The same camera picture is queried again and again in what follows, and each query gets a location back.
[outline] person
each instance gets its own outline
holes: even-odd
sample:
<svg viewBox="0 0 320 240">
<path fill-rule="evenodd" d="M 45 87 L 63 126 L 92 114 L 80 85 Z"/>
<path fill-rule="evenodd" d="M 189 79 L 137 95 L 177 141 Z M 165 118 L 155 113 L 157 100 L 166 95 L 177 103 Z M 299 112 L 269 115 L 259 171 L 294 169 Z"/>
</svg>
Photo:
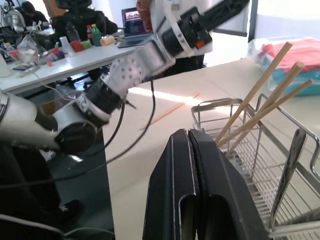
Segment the person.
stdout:
<svg viewBox="0 0 320 240">
<path fill-rule="evenodd" d="M 164 0 L 137 0 L 136 8 L 143 20 L 147 32 L 157 29 L 164 19 Z M 197 6 L 200 13 L 210 8 L 210 1 L 206 0 L 181 0 L 178 4 L 172 5 L 172 13 L 177 18 L 190 8 Z M 161 27 L 160 34 L 169 28 L 168 21 Z M 205 53 L 212 51 L 211 43 L 201 48 L 192 57 L 183 57 L 176 60 L 174 66 L 167 69 L 157 78 L 168 77 L 175 74 L 201 69 L 204 65 Z"/>
<path fill-rule="evenodd" d="M 23 16 L 26 27 L 32 27 L 34 22 L 38 24 L 39 21 L 49 23 L 45 15 L 42 12 L 37 11 L 34 5 L 29 1 L 23 2 L 21 6 L 16 7 L 15 10 Z"/>
</svg>

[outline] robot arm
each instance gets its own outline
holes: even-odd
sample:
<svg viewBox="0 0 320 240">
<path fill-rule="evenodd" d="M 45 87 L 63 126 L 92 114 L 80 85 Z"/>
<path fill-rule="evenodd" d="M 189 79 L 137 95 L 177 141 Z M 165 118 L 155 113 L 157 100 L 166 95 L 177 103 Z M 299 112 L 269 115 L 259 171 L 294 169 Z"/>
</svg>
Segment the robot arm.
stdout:
<svg viewBox="0 0 320 240">
<path fill-rule="evenodd" d="M 181 20 L 169 13 L 171 28 L 157 32 L 144 47 L 116 59 L 110 75 L 99 79 L 87 94 L 46 116 L 30 101 L 0 93 L 0 140 L 66 154 L 86 151 L 96 132 L 108 124 L 112 112 L 125 100 L 128 89 L 156 76 L 175 64 L 181 53 L 192 56 L 212 41 L 209 32 L 239 14 L 249 0 L 224 0 L 200 15 L 191 8 Z"/>
</svg>

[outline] dish rack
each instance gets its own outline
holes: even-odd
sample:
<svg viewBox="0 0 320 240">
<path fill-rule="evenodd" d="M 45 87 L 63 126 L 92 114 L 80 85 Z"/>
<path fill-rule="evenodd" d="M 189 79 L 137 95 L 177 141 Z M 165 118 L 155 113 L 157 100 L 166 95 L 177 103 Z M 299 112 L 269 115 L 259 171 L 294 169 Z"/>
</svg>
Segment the dish rack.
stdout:
<svg viewBox="0 0 320 240">
<path fill-rule="evenodd" d="M 262 94 L 259 96 L 256 108 L 247 105 L 226 134 L 230 134 L 254 117 L 262 101 L 266 99 L 267 97 Z M 241 99 L 224 98 L 205 101 L 194 106 L 191 109 L 194 128 L 215 139 L 241 102 Z M 289 157 L 289 146 L 283 145 L 269 130 L 267 122 L 263 124 L 263 120 L 259 121 L 234 151 L 229 150 L 237 138 L 220 149 L 245 179 L 270 239 L 319 240 L 320 181 L 316 163 L 320 153 L 320 141 L 315 134 L 281 107 L 277 111 L 294 124 L 296 129 L 305 133 L 308 141 L 308 145 L 302 146 L 299 162 L 293 168 L 293 176 L 284 190 L 282 189 L 285 183 L 281 181 L 281 177 L 283 172 L 288 170 L 285 169 L 285 165 Z M 304 162 L 307 160 L 311 171 L 301 164 L 302 159 Z M 280 202 L 276 199 L 278 191 L 283 194 Z"/>
</svg>

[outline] white table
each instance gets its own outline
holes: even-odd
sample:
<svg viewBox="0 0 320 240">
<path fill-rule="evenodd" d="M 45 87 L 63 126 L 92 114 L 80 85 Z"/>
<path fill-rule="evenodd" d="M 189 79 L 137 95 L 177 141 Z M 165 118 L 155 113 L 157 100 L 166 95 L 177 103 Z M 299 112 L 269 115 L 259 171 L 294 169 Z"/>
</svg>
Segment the white table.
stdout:
<svg viewBox="0 0 320 240">
<path fill-rule="evenodd" d="M 156 99 L 156 113 L 161 115 L 171 109 L 177 102 L 173 96 L 191 96 L 200 94 L 199 100 L 214 100 L 221 98 L 244 98 L 261 76 L 262 71 L 250 60 L 218 65 L 201 70 L 182 73 L 159 79 L 154 82 L 156 91 L 171 94 L 171 100 Z M 139 87 L 150 89 L 145 83 Z M 261 93 L 267 93 L 263 87 Z M 255 105 L 258 96 L 252 100 Z M 128 100 L 137 106 L 137 110 L 127 107 L 122 126 L 112 144 L 106 150 L 106 157 L 111 158 L 124 150 L 140 134 L 152 108 L 152 98 L 141 94 L 130 93 Z M 308 128 L 320 135 L 320 96 L 296 97 L 286 102 L 282 107 Z M 144 229 L 146 199 L 150 175 L 158 162 L 169 136 L 178 129 L 193 128 L 191 106 L 184 105 L 156 122 L 146 136 L 128 154 L 107 166 L 108 181 L 111 196 L 114 229 L 117 240 L 141 240 Z M 111 122 L 103 129 L 104 140 L 107 141 L 113 133 L 119 119 L 115 112 Z M 290 135 L 296 130 L 285 122 L 273 120 L 283 132 Z M 291 140 L 279 136 L 284 145 L 290 145 Z"/>
<path fill-rule="evenodd" d="M 34 74 L 28 74 L 20 78 L 21 72 L 13 71 L 13 75 L 0 78 L 0 89 L 2 92 L 22 93 L 40 87 L 43 84 L 50 84 L 110 64 L 115 58 L 124 56 L 134 49 L 135 47 L 117 48 L 117 45 L 114 44 L 92 47 L 78 52 L 72 57 L 56 61 L 52 67 L 47 65 L 41 66 L 35 72 L 40 80 Z"/>
</svg>

